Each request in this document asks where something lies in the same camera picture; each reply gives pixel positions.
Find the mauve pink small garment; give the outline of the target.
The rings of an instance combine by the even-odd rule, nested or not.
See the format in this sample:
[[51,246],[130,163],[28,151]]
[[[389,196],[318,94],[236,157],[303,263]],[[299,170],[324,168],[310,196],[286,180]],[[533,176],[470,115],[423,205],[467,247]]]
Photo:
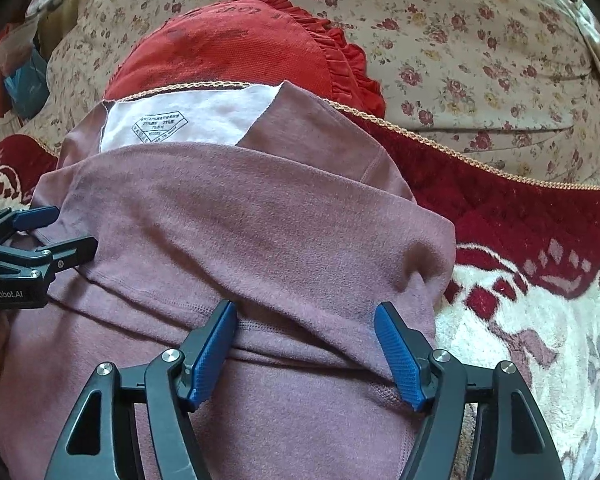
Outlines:
[[420,206],[366,131],[293,84],[227,141],[106,148],[100,104],[36,187],[94,261],[61,273],[50,302],[12,321],[0,378],[0,455],[39,479],[95,366],[143,364],[222,299],[234,346],[193,416],[217,479],[394,479],[417,420],[374,334],[378,304],[434,336],[455,260],[448,219]]

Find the cluttered shelf items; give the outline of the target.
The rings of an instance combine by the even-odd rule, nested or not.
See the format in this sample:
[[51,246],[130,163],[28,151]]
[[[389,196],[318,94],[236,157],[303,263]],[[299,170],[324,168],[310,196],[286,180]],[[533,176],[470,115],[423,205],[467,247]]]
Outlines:
[[16,11],[0,32],[0,118],[12,110],[25,122],[48,98],[46,62],[38,52],[38,20]]

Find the red white plush blanket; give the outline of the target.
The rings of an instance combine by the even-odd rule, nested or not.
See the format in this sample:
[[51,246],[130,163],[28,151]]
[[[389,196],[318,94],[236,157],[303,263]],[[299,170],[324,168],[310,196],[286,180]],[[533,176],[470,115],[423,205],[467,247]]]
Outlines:
[[[227,141],[254,123],[281,85],[101,102],[118,120],[102,144]],[[324,102],[384,148],[420,206],[454,226],[451,277],[434,305],[434,336],[424,336],[468,364],[513,362],[550,428],[565,476],[597,477],[600,190],[503,177]]]

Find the red ruffled pillow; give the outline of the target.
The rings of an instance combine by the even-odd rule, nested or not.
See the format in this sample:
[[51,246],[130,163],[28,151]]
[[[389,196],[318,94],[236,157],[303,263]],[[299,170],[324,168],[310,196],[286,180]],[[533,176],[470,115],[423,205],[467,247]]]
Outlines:
[[290,81],[367,114],[386,114],[364,50],[289,0],[228,0],[171,18],[134,46],[104,96],[120,100],[196,81]]

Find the floral beige quilt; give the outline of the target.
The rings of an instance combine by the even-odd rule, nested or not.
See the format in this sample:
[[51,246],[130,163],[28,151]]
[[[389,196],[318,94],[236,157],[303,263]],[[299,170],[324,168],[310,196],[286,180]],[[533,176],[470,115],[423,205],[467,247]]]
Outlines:
[[[140,38],[220,0],[87,0],[50,58],[29,125],[56,152]],[[381,85],[390,122],[499,170],[600,185],[600,32],[569,0],[289,0],[342,29]]]

